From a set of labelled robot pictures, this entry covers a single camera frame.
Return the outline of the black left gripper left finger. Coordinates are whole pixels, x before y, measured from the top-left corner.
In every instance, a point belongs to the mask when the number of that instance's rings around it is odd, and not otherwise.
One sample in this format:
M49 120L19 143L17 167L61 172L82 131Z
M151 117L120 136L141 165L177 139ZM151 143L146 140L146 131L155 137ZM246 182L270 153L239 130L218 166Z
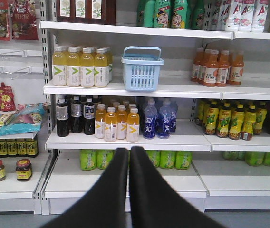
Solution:
M129 152L117 148L92 188L43 228L124 228Z

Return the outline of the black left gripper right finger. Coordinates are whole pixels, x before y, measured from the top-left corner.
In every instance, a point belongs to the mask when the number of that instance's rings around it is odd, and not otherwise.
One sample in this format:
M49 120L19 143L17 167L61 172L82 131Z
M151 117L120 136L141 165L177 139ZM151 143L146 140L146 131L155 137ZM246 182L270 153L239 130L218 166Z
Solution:
M182 198L152 165L143 147L130 151L129 194L134 228L221 228Z

